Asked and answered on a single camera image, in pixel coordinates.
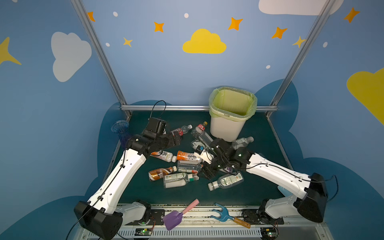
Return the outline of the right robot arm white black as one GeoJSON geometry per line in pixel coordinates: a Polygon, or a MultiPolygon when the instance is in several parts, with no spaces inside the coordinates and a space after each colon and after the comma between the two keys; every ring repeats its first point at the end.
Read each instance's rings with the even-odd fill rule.
{"type": "Polygon", "coordinates": [[[314,223],[323,222],[329,195],[322,175],[295,172],[245,147],[234,149],[223,139],[213,140],[208,149],[214,153],[214,158],[203,166],[202,173],[206,178],[210,179],[219,170],[230,167],[260,176],[291,193],[289,197],[263,200],[257,211],[262,223],[272,224],[289,216],[301,216],[314,223]]]}

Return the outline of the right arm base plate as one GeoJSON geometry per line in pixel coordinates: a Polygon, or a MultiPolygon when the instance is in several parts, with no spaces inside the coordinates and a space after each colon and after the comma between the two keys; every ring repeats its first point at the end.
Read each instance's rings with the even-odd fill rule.
{"type": "Polygon", "coordinates": [[[245,222],[251,225],[283,225],[283,218],[278,219],[269,219],[268,217],[263,217],[258,214],[256,209],[243,209],[242,218],[245,222]]]}

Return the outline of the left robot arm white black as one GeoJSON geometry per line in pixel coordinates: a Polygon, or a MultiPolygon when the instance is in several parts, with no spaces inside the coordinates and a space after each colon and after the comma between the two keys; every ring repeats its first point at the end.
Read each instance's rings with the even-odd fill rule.
{"type": "Polygon", "coordinates": [[[180,145],[178,133],[161,134],[157,137],[134,135],[118,165],[110,173],[101,187],[87,200],[79,201],[74,208],[77,223],[97,235],[102,240],[111,240],[122,225],[143,218],[146,206],[137,202],[129,205],[123,212],[117,205],[135,173],[153,152],[180,145]]]}

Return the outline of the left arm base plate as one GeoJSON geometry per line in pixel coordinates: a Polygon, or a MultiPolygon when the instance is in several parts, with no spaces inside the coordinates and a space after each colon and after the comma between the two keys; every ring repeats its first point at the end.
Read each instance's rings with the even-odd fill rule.
{"type": "Polygon", "coordinates": [[[155,226],[163,226],[163,218],[165,216],[164,209],[154,209],[151,210],[151,213],[145,213],[144,217],[141,220],[134,221],[126,224],[126,226],[152,226],[155,223],[155,226]]]}

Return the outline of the clear bottle white green label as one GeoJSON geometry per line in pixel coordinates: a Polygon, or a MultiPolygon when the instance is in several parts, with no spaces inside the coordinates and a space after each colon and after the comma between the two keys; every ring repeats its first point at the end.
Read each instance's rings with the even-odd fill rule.
{"type": "Polygon", "coordinates": [[[200,179],[196,174],[177,173],[170,174],[164,177],[164,188],[178,188],[183,187],[189,182],[198,181],[200,179]]]}

